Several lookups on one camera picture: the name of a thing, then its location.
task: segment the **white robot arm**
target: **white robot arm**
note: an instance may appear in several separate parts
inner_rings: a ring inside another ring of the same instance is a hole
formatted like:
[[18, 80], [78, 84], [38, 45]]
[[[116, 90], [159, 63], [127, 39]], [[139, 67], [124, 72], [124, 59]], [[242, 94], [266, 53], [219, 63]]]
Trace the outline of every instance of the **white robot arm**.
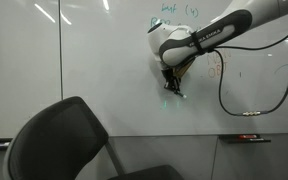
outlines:
[[288, 0], [233, 0], [216, 22], [195, 31], [157, 24], [148, 31], [151, 50], [166, 79], [164, 88], [182, 97], [173, 68], [187, 68], [202, 55], [248, 30], [288, 14]]

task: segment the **chair leg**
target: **chair leg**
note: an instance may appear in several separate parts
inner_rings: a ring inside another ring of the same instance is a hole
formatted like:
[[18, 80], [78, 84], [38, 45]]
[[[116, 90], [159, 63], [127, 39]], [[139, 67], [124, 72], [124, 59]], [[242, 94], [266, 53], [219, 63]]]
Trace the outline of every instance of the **chair leg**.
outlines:
[[115, 169], [116, 169], [117, 174], [118, 174], [118, 175], [123, 175], [123, 174], [125, 174], [124, 168], [123, 168], [121, 162], [119, 161], [116, 153], [114, 152], [114, 150], [113, 150], [110, 142], [107, 142], [107, 143], [105, 144], [105, 147], [106, 147], [106, 150], [107, 150], [107, 152], [108, 152], [108, 155], [110, 156], [110, 158], [111, 158], [111, 160], [112, 160], [112, 162], [113, 162], [113, 165], [114, 165], [114, 167], [115, 167]]

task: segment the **chair backrest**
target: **chair backrest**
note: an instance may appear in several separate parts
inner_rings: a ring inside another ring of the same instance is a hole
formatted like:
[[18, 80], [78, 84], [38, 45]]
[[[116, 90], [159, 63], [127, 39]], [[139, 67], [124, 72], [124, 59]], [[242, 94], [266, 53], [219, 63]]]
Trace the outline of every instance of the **chair backrest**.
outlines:
[[13, 139], [4, 159], [11, 180], [73, 180], [107, 143], [108, 134], [80, 97], [35, 115]]

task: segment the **red marker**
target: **red marker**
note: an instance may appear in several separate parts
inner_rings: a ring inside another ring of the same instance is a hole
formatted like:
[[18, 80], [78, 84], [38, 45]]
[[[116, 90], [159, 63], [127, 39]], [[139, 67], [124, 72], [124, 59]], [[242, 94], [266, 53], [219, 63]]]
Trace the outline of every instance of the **red marker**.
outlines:
[[239, 135], [238, 138], [240, 139], [254, 139], [257, 138], [256, 135]]

